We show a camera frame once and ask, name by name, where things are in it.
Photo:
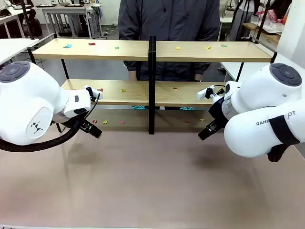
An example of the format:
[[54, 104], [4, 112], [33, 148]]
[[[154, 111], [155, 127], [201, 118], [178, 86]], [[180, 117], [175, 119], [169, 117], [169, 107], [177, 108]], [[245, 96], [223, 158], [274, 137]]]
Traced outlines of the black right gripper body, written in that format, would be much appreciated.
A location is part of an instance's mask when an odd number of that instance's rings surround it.
[[211, 130], [220, 130], [225, 128], [226, 124], [228, 123], [228, 119], [224, 116], [222, 111], [223, 102], [224, 98], [222, 97], [216, 101], [208, 111], [209, 114], [214, 118], [214, 120], [209, 124], [209, 128]]

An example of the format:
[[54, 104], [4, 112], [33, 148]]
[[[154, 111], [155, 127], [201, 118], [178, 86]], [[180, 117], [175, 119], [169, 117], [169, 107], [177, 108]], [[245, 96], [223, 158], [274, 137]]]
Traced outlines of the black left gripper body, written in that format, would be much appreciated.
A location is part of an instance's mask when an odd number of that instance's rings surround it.
[[96, 126], [86, 120], [88, 113], [85, 112], [71, 118], [72, 129], [74, 131], [82, 130], [86, 133], [94, 133]]

